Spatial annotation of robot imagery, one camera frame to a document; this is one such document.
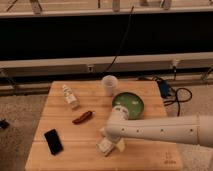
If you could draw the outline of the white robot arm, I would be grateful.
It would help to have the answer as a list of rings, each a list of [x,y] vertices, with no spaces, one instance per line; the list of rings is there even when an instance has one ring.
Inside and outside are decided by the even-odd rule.
[[[137,138],[194,144],[213,148],[213,116],[165,117],[130,120],[129,111],[123,106],[112,108],[104,127],[104,138],[98,144],[107,156],[122,138]]]

